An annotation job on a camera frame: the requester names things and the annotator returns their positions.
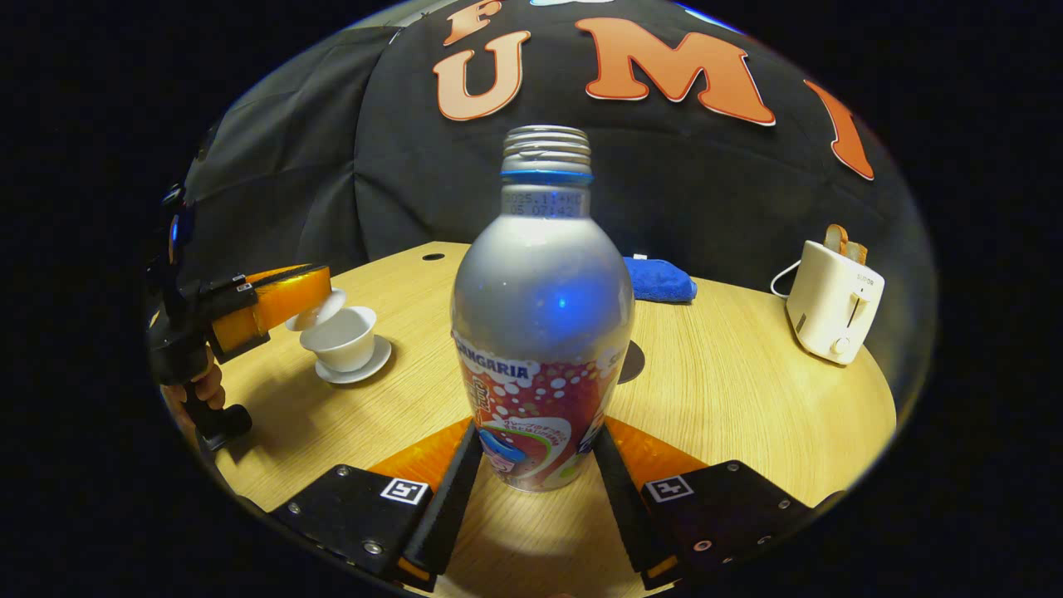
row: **cable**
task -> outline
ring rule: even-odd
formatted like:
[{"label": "cable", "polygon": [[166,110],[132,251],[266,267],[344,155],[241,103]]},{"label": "cable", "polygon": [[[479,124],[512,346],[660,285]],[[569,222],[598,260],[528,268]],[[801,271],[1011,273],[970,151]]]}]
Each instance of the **cable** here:
[{"label": "cable", "polygon": [[787,269],[782,270],[781,272],[775,274],[775,277],[772,278],[772,294],[775,294],[776,296],[781,296],[783,298],[786,298],[787,296],[790,296],[790,294],[783,294],[783,293],[775,290],[775,283],[778,281],[778,279],[780,277],[782,277],[783,274],[786,274],[787,272],[789,272],[790,270],[796,268],[799,264],[800,264],[800,259],[797,259],[796,261],[794,261],[793,266],[790,266],[789,268],[787,268]]}]

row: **teacup lid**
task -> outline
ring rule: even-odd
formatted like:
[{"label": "teacup lid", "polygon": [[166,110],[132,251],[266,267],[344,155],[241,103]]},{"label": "teacup lid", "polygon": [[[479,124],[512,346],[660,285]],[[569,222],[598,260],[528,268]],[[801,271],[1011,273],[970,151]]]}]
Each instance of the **teacup lid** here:
[{"label": "teacup lid", "polygon": [[306,310],[301,314],[291,317],[288,319],[288,322],[284,323],[284,326],[293,332],[314,328],[339,313],[345,303],[347,292],[334,286],[332,293],[328,294],[323,304],[313,310]]}]

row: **aluminum bottle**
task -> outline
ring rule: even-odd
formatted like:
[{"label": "aluminum bottle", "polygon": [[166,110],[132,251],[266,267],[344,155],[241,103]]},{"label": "aluminum bottle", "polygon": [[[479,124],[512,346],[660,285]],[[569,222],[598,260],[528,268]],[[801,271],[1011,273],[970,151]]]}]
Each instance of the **aluminum bottle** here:
[{"label": "aluminum bottle", "polygon": [[627,267],[590,218],[590,157],[577,129],[509,131],[501,213],[454,284],[452,336],[477,432],[521,491],[581,472],[631,335]]}]

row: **saucer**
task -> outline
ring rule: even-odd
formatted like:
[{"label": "saucer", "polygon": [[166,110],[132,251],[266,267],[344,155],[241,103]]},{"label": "saucer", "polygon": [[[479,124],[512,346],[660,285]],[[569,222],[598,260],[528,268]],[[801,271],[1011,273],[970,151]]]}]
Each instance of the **saucer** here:
[{"label": "saucer", "polygon": [[357,382],[359,380],[365,380],[370,376],[379,372],[384,364],[388,363],[388,359],[391,357],[391,343],[387,339],[376,335],[373,337],[373,357],[369,358],[366,365],[355,370],[353,372],[336,372],[335,370],[321,363],[321,360],[314,365],[314,372],[317,373],[325,382],[332,382],[333,385],[350,385],[351,382]]}]

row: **bottle label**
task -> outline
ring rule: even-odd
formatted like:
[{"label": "bottle label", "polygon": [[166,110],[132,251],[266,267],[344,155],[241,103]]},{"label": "bottle label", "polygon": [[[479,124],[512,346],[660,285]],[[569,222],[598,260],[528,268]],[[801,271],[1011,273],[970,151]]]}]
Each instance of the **bottle label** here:
[{"label": "bottle label", "polygon": [[627,344],[573,363],[494,356],[452,332],[484,455],[507,484],[563,486],[605,420]]},{"label": "bottle label", "polygon": [[550,191],[502,191],[502,212],[513,216],[543,218],[576,218],[590,213],[586,191],[562,189]]}]

